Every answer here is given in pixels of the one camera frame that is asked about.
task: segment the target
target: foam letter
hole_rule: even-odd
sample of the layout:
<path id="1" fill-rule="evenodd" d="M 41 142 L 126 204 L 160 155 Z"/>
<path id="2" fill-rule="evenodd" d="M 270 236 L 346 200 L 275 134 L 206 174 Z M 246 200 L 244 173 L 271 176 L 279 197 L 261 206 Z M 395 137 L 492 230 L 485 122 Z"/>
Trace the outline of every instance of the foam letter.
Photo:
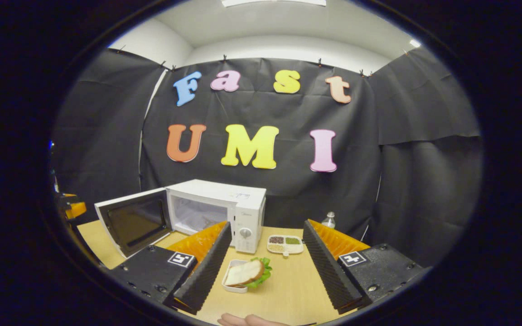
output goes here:
<path id="1" fill-rule="evenodd" d="M 181 106 L 188 101 L 194 99 L 194 94 L 190 91 L 197 90 L 197 79 L 201 78 L 200 72 L 193 72 L 192 74 L 178 80 L 172 86 L 176 87 L 176 92 L 179 94 L 179 101 L 176 102 L 176 106 Z"/>
<path id="2" fill-rule="evenodd" d="M 226 70 L 225 72 L 219 72 L 217 74 L 217 79 L 211 82 L 211 88 L 220 91 L 222 89 L 226 91 L 236 91 L 239 89 L 239 79 L 241 78 L 241 74 L 234 70 Z"/>
<path id="3" fill-rule="evenodd" d="M 350 84 L 344 82 L 342 77 L 334 76 L 325 79 L 326 83 L 329 83 L 329 91 L 332 94 L 334 100 L 340 103 L 350 103 L 352 97 L 345 95 L 343 92 L 344 88 L 349 88 Z"/>
<path id="4" fill-rule="evenodd" d="M 296 93 L 301 88 L 299 78 L 301 76 L 295 70 L 279 70 L 275 74 L 276 82 L 273 83 L 273 88 L 277 93 Z"/>
<path id="5" fill-rule="evenodd" d="M 171 160 L 176 162 L 190 162 L 197 157 L 198 147 L 201 144 L 201 134 L 207 130 L 205 125 L 190 126 L 193 136 L 190 139 L 190 146 L 187 151 L 179 150 L 180 136 L 187 128 L 184 125 L 171 125 L 168 127 L 168 143 L 166 144 L 166 154 Z"/>
<path id="6" fill-rule="evenodd" d="M 332 138 L 335 137 L 335 132 L 318 129 L 312 130 L 309 134 L 315 142 L 315 159 L 309 168 L 317 173 L 336 171 L 338 167 L 332 162 Z"/>
<path id="7" fill-rule="evenodd" d="M 273 146 L 275 136 L 279 134 L 278 128 L 263 126 L 259 128 L 252 140 L 243 125 L 228 125 L 225 130 L 228 132 L 228 142 L 227 152 L 221 159 L 223 165 L 232 167 L 238 165 L 237 151 L 239 151 L 241 162 L 245 167 L 249 164 L 255 152 L 257 152 L 257 156 L 253 160 L 254 167 L 258 169 L 274 169 L 277 167 L 277 163 L 273 161 Z"/>

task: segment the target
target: open microwave door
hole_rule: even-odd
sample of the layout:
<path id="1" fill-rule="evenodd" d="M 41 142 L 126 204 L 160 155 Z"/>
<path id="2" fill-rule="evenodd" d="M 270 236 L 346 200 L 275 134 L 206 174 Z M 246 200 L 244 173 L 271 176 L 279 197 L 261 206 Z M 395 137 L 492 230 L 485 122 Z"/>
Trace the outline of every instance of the open microwave door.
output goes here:
<path id="1" fill-rule="evenodd" d="M 116 249 L 130 258 L 171 231 L 166 189 L 158 188 L 94 204 Z"/>

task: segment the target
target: wooden table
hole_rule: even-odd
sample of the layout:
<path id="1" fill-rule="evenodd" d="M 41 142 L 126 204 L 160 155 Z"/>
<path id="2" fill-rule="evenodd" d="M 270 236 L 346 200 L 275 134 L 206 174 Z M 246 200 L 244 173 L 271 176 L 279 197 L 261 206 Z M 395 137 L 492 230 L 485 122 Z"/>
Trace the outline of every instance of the wooden table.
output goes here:
<path id="1" fill-rule="evenodd" d="M 87 244 L 106 267 L 114 268 L 124 262 L 124 257 L 114 248 L 100 221 L 80 225 L 78 228 Z M 290 254 L 288 258 L 267 250 L 267 238 L 270 235 L 302 237 L 302 234 L 302 229 L 264 226 L 255 254 L 236 252 L 235 248 L 229 247 L 203 308 L 196 316 L 180 312 L 215 325 L 218 325 L 217 319 L 221 314 L 230 313 L 239 317 L 255 314 L 267 320 L 292 326 L 313 322 L 320 324 L 354 312 L 355 310 L 352 310 L 340 315 L 332 307 L 305 245 L 302 253 Z M 184 238 L 186 235 L 172 232 L 155 245 L 166 248 Z M 257 289 L 249 289 L 247 293 L 226 291 L 221 282 L 229 262 L 234 259 L 250 260 L 253 257 L 271 259 L 269 264 L 273 268 L 271 277 Z"/>

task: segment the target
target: microwave knob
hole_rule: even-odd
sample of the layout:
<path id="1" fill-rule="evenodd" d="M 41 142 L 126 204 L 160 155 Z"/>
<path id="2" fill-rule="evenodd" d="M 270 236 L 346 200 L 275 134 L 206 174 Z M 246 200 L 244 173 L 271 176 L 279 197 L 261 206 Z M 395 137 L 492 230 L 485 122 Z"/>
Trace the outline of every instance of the microwave knob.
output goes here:
<path id="1" fill-rule="evenodd" d="M 248 238 L 250 235 L 251 235 L 251 230 L 250 229 L 241 229 L 241 231 L 239 231 L 239 233 L 244 237 L 244 238 Z"/>

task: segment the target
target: hand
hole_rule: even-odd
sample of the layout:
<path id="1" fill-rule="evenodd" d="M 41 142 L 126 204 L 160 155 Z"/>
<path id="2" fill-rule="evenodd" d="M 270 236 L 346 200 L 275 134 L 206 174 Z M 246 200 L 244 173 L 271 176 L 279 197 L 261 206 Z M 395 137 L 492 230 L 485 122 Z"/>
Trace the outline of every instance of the hand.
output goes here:
<path id="1" fill-rule="evenodd" d="M 250 314 L 245 318 L 239 318 L 232 314 L 224 313 L 217 322 L 222 326 L 288 326 L 282 322 L 265 320 L 254 314 Z"/>

